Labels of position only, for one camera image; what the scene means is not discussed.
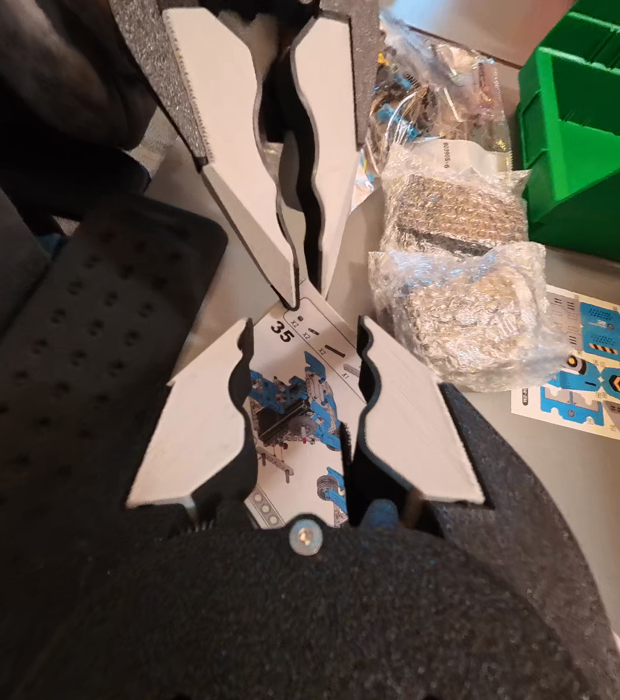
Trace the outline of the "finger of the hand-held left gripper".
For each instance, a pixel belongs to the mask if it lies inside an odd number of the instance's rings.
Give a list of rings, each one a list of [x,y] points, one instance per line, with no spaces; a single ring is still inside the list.
[[[297,136],[298,148],[310,146],[310,204],[318,205],[319,223],[305,209],[305,253],[315,287],[327,296],[336,270],[351,209],[359,163],[349,23],[320,15],[312,19],[292,46],[289,65],[309,121],[309,135]]]
[[[202,6],[165,9],[165,29],[203,139],[203,178],[279,300],[295,310],[297,255],[280,221],[278,186],[260,152],[260,86],[252,53]]]

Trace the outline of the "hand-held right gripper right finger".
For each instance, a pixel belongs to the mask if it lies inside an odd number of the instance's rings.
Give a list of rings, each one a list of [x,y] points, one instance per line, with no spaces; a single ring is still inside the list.
[[[349,522],[393,504],[414,526],[428,503],[486,503],[441,381],[369,316],[358,319],[359,415],[349,458]]]

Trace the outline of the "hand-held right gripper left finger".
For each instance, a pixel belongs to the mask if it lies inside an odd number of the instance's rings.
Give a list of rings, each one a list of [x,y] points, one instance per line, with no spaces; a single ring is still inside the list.
[[[169,381],[169,393],[125,505],[179,505],[194,523],[243,503],[257,483],[251,420],[252,319],[240,319]]]

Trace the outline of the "clear bubble wrap bag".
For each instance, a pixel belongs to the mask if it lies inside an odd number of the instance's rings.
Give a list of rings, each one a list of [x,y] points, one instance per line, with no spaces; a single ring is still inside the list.
[[[381,251],[481,256],[528,240],[529,170],[472,141],[429,138],[393,144],[381,174]]]
[[[571,350],[546,287],[546,249],[529,241],[481,256],[372,251],[377,321],[443,381],[478,393],[546,383]]]

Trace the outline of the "small blue leaflet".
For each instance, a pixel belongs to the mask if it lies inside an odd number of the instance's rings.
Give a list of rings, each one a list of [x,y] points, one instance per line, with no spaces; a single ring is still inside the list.
[[[341,431],[355,446],[365,399],[356,331],[301,271],[299,305],[275,304],[254,326],[251,392],[245,402],[258,476],[247,506],[263,528],[311,514],[348,521]]]

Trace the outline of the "clear labelled parts bag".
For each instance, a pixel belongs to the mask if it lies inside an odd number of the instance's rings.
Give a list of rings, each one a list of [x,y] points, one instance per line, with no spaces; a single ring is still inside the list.
[[[496,171],[512,171],[511,133],[495,61],[444,40],[428,40],[426,48],[427,136],[474,143],[495,156]]]

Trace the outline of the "blue sticker sheet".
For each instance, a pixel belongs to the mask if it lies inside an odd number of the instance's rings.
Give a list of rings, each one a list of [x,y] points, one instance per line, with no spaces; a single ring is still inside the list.
[[[547,298],[568,356],[545,384],[511,391],[512,414],[620,441],[620,304],[554,285]]]

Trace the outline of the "person's left forearm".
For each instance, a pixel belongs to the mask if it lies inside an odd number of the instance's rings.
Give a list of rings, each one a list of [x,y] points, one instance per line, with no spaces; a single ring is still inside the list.
[[[50,126],[122,151],[157,108],[109,1],[0,1],[0,78]]]

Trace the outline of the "green plastic bin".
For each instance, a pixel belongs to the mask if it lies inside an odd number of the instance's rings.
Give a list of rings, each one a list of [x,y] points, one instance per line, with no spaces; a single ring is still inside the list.
[[[577,1],[518,84],[530,239],[620,263],[620,1]]]

